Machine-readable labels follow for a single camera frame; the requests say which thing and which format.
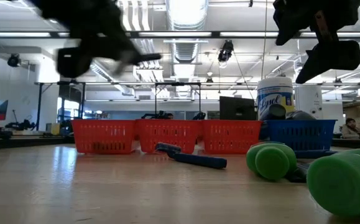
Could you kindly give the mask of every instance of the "table surface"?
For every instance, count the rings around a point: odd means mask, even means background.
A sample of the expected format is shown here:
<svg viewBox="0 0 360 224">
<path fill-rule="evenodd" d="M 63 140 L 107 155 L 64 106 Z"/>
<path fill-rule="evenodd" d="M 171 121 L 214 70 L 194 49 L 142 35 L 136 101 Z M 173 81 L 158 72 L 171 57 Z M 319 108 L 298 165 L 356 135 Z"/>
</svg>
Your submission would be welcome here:
<svg viewBox="0 0 360 224">
<path fill-rule="evenodd" d="M 77 155 L 73 146 L 0 150 L 0 223 L 360 223 L 305 184 L 268 182 L 227 156 L 215 170 L 163 155 Z"/>
</svg>

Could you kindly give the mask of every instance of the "green dumbbell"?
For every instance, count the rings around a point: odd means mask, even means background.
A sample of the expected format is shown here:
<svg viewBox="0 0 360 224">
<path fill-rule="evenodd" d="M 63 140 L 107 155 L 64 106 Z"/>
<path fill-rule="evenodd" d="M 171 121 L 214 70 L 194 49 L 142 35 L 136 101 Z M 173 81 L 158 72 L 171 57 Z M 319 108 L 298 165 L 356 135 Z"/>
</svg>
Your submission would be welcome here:
<svg viewBox="0 0 360 224">
<path fill-rule="evenodd" d="M 317 159 L 308 169 L 307 184 L 325 210 L 341 216 L 360 215 L 360 149 Z"/>
<path fill-rule="evenodd" d="M 279 180 L 297 168 L 293 150 L 279 142 L 261 142 L 246 154 L 248 168 L 269 180 Z"/>
</svg>

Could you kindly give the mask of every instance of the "plastic basket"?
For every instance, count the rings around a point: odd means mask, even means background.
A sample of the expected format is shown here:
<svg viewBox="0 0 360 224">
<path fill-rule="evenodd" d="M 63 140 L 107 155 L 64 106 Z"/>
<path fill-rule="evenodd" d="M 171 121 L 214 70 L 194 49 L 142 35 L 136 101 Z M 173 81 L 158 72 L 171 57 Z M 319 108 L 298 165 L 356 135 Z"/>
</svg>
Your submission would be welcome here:
<svg viewBox="0 0 360 224">
<path fill-rule="evenodd" d="M 181 147 L 183 153 L 192 154 L 201 134 L 201 121 L 138 119 L 136 127 L 141 150 L 146 153 L 153 153 L 156 144 L 164 142 Z"/>
<path fill-rule="evenodd" d="M 245 154 L 259 142 L 262 121 L 205 120 L 203 140 L 207 154 Z"/>
<path fill-rule="evenodd" d="M 336 120 L 267 121 L 271 141 L 285 143 L 294 151 L 329 150 Z"/>
<path fill-rule="evenodd" d="M 80 153 L 130 154 L 136 121 L 78 119 L 72 121 Z"/>
</svg>

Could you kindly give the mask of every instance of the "blue basket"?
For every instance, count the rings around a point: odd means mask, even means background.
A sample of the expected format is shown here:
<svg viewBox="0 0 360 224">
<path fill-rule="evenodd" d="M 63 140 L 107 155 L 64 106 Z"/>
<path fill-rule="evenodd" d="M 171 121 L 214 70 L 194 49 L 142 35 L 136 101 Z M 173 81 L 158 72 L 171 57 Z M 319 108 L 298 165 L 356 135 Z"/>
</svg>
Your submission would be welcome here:
<svg viewBox="0 0 360 224">
<path fill-rule="evenodd" d="M 294 151 L 330 150 L 336 120 L 267 121 L 271 141 L 285 143 Z"/>
</svg>

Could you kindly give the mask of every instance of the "red basket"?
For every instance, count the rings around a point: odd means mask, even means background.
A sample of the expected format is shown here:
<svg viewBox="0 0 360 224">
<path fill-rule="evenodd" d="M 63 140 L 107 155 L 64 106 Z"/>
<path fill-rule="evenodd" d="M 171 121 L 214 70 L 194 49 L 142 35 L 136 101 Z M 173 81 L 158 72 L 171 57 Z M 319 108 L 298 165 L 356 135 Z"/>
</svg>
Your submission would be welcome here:
<svg viewBox="0 0 360 224">
<path fill-rule="evenodd" d="M 130 154 L 136 121 L 77 119 L 72 121 L 80 153 Z"/>
<path fill-rule="evenodd" d="M 201 134 L 200 121 L 138 119 L 136 126 L 141 150 L 146 153 L 153 153 L 156 144 L 164 142 L 181 147 L 183 153 L 192 154 Z"/>
<path fill-rule="evenodd" d="M 207 154 L 245 154 L 259 142 L 262 121 L 204 120 L 203 140 Z"/>
</svg>

